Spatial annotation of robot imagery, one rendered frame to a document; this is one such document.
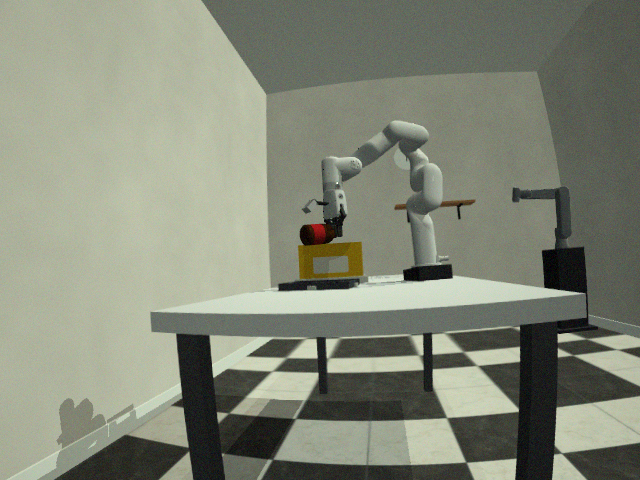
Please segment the yellow divided crate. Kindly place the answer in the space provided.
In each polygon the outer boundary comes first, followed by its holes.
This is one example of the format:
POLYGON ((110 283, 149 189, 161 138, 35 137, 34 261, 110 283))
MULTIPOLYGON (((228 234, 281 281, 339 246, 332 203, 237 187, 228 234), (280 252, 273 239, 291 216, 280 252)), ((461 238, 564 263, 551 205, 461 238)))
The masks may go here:
POLYGON ((300 279, 363 276, 362 242, 298 245, 300 279))

